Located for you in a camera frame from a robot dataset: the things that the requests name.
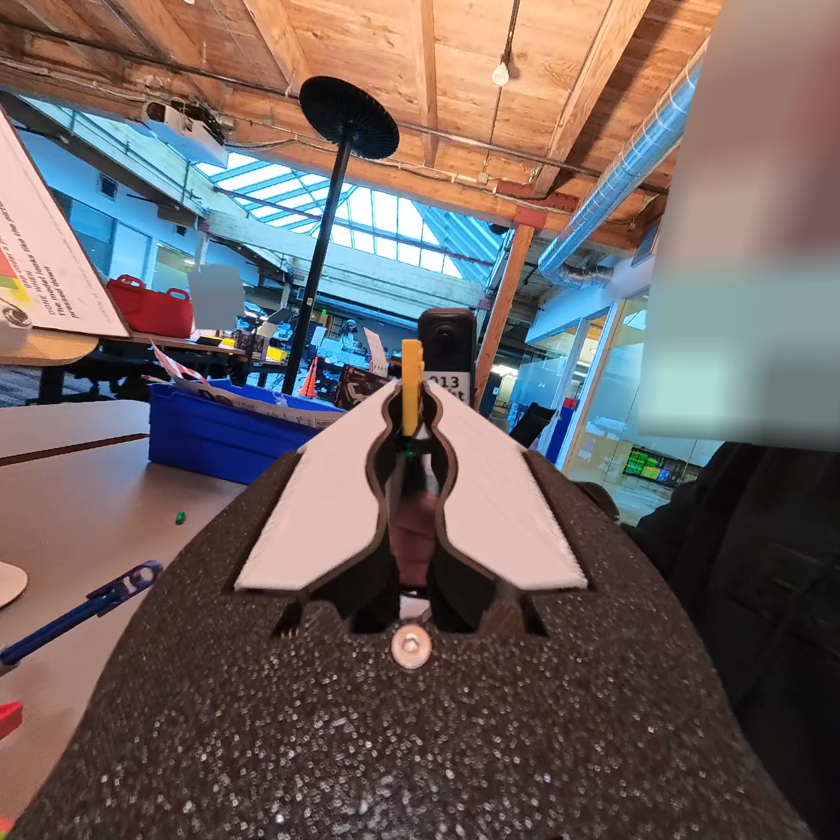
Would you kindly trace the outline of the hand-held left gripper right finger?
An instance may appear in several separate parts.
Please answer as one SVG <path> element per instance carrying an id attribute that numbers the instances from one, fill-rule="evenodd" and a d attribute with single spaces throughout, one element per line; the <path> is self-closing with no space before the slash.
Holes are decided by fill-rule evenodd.
<path id="1" fill-rule="evenodd" d="M 532 452 L 434 382 L 423 385 L 423 418 L 437 489 L 427 573 L 436 628 L 476 634 L 497 602 L 513 603 L 527 626 L 535 596 L 586 591 Z"/>

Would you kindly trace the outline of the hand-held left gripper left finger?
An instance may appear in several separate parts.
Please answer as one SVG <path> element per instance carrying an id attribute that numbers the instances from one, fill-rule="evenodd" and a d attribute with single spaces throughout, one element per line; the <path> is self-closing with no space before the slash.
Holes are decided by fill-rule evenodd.
<path id="1" fill-rule="evenodd" d="M 329 602 L 356 634 L 400 614 L 384 483 L 394 468 L 391 382 L 304 444 L 234 582 L 236 593 Z"/>

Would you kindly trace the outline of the orange fan connector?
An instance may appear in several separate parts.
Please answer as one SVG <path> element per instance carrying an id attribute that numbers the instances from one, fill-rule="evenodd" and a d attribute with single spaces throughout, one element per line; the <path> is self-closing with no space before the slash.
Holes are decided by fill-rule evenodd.
<path id="1" fill-rule="evenodd" d="M 412 438 L 422 422 L 424 350 L 420 340 L 402 342 L 402 435 Z"/>

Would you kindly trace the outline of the colourful construction toy plane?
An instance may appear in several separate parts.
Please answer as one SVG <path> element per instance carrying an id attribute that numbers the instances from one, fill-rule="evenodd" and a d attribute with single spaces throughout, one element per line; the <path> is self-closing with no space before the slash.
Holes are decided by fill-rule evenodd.
<path id="1" fill-rule="evenodd" d="M 163 563 L 147 561 L 124 572 L 86 596 L 86 600 L 16 642 L 2 647 L 1 674 L 14 670 L 27 656 L 94 618 L 108 615 L 135 596 L 150 589 L 164 570 Z"/>

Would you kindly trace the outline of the person's right hand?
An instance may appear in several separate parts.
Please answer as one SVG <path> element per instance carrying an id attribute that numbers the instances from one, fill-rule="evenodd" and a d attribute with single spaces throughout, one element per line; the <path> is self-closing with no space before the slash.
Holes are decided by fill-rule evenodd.
<path id="1" fill-rule="evenodd" d="M 390 526 L 390 546 L 402 585 L 425 587 L 435 549 L 437 499 L 421 490 L 400 500 Z"/>

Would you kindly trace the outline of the black office chair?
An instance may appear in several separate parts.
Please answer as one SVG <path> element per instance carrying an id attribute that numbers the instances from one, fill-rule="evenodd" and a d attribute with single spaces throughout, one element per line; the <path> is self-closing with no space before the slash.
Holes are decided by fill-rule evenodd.
<path id="1" fill-rule="evenodd" d="M 525 449 L 531 449 L 550 425 L 555 409 L 532 402 L 511 429 L 509 436 Z"/>

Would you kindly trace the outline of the black toy box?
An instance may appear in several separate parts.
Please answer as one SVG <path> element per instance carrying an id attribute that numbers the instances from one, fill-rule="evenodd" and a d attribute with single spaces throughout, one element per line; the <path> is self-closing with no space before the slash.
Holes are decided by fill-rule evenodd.
<path id="1" fill-rule="evenodd" d="M 387 383 L 387 378 L 350 364 L 343 366 L 334 402 L 336 408 L 350 411 Z"/>

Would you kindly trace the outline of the clear plastic bag red header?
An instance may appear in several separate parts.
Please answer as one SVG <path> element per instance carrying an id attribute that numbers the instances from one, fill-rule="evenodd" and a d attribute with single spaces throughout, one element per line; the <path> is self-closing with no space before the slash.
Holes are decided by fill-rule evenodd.
<path id="1" fill-rule="evenodd" d="M 279 397 L 273 392 L 256 387 L 249 396 L 248 387 L 226 383 L 214 385 L 193 369 L 174 361 L 156 344 L 152 344 L 155 359 L 173 379 L 177 391 L 196 396 L 205 403 L 236 408 L 247 413 L 272 417 L 285 423 L 321 431 L 335 423 L 343 411 L 305 400 L 294 402 L 291 396 Z"/>

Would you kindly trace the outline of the blue plastic bin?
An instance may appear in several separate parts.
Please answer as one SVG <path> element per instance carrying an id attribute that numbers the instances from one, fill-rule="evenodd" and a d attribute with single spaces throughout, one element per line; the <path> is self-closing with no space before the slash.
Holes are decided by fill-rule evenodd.
<path id="1" fill-rule="evenodd" d="M 279 457 L 296 452 L 319 432 L 204 402 L 173 384 L 150 385 L 149 461 L 159 466 L 249 485 Z"/>

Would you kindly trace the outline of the black pole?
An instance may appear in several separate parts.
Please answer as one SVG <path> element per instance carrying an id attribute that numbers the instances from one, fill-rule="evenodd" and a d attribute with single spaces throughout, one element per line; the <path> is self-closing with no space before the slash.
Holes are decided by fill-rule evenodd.
<path id="1" fill-rule="evenodd" d="M 400 142 L 399 129 L 392 115 L 368 92 L 346 80 L 311 77 L 301 85 L 298 99 L 310 126 L 323 139 L 335 144 L 337 153 L 287 359 L 281 389 L 284 395 L 292 394 L 295 389 L 350 157 L 355 155 L 366 161 L 380 161 L 392 156 Z"/>

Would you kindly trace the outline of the red tote bag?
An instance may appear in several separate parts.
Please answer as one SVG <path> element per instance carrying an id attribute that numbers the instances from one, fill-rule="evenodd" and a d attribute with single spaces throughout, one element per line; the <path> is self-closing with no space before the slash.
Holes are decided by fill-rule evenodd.
<path id="1" fill-rule="evenodd" d="M 186 290 L 154 291 L 128 275 L 109 280 L 106 289 L 132 331 L 179 340 L 191 337 L 193 305 Z"/>

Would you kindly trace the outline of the wooden and white book stand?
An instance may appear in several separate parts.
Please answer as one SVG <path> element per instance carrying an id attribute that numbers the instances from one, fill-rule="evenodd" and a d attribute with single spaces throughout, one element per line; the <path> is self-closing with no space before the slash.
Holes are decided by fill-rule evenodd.
<path id="1" fill-rule="evenodd" d="M 93 351 L 98 338 L 92 335 L 60 330 L 38 329 L 18 304 L 2 297 L 1 300 L 1 363 L 5 366 L 34 366 L 38 368 L 64 368 Z M 20 432 L 14 422 L 11 425 L 2 418 L 2 432 L 11 432 L 5 439 L 2 435 L 2 466 L 13 464 L 25 453 L 15 435 Z M 18 566 L 1 562 L 1 608 L 4 609 L 21 594 L 28 584 L 27 573 Z"/>

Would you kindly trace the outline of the printed instruction sheet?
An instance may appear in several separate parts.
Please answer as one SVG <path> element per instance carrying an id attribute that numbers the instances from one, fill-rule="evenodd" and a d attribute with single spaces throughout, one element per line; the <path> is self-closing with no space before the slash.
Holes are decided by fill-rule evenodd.
<path id="1" fill-rule="evenodd" d="M 13 325 L 126 339 L 130 330 L 5 112 L 2 316 Z"/>

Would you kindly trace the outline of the wooden post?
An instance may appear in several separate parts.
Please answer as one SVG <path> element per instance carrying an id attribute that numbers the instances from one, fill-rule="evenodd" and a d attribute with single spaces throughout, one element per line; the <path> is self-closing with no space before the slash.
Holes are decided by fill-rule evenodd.
<path id="1" fill-rule="evenodd" d="M 516 295 L 522 268 L 528 255 L 534 228 L 519 224 L 512 237 L 511 247 L 505 263 L 505 270 L 490 310 L 489 321 L 482 334 L 476 362 L 476 379 L 473 407 L 479 411 L 487 388 L 487 381 L 497 355 L 513 298 Z"/>

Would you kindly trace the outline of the silver air duct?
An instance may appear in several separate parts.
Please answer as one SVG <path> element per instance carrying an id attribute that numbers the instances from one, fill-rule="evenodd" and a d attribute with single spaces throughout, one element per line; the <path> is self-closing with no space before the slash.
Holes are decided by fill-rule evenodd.
<path id="1" fill-rule="evenodd" d="M 554 285 L 561 287 L 568 284 L 573 275 L 566 268 L 567 258 L 584 244 L 681 141 L 710 38 L 706 37 L 701 43 L 570 221 L 542 252 L 538 268 Z"/>

